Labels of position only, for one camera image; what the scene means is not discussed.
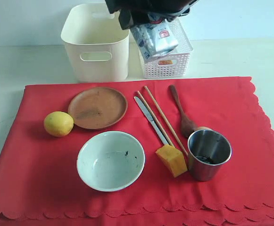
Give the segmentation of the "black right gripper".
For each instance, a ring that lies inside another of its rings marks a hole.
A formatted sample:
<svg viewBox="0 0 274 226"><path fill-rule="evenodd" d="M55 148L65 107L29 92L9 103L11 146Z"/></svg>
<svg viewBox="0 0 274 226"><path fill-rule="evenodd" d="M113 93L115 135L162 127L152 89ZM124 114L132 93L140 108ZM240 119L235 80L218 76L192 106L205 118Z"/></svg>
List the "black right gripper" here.
<svg viewBox="0 0 274 226"><path fill-rule="evenodd" d="M135 26L134 13L157 13L166 15L168 22L177 17L186 16L197 0L106 0L110 13L120 11L118 20L122 30Z"/></svg>

